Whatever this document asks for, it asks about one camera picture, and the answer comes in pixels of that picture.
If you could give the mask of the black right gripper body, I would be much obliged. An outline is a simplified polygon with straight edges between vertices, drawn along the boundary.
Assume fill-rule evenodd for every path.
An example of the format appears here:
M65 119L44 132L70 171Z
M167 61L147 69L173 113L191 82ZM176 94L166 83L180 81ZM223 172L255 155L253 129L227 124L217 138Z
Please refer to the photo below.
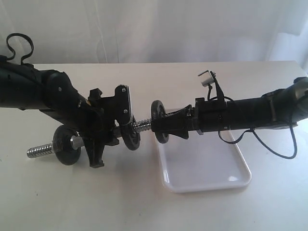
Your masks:
M224 100L196 98L192 116L188 119L188 131L199 133L224 131L228 129L227 103Z

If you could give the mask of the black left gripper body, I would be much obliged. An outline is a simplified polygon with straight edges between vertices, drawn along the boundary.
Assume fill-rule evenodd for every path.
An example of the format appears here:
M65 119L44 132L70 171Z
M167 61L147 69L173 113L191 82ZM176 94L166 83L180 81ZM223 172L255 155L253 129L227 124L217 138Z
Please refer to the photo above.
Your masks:
M90 101L77 103L77 131L86 149L104 149L105 146L119 145L114 135L115 120L103 108Z

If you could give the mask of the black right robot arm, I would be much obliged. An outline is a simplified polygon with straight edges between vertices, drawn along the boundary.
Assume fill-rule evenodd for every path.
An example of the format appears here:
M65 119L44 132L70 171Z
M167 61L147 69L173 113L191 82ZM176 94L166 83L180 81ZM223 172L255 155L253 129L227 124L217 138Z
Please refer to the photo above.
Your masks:
M166 113L160 101L151 106L151 130L157 135L183 139L189 131L215 132L239 129L279 129L296 125L308 117L308 79L298 77L285 89L258 98L231 101L219 90L210 100L197 98L188 105Z

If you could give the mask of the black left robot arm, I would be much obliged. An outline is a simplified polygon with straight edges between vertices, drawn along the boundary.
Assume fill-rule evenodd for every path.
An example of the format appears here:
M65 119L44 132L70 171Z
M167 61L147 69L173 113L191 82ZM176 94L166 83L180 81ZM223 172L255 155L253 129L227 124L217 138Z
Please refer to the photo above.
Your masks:
M90 167L104 166L105 146L119 144L113 135L115 117L107 110L110 97L92 89L84 98L73 87L65 72L37 70L31 64L13 64L0 58L0 106L19 110L39 110L62 123L53 137L53 150L64 165L73 165L80 148L73 148L71 138L80 136Z

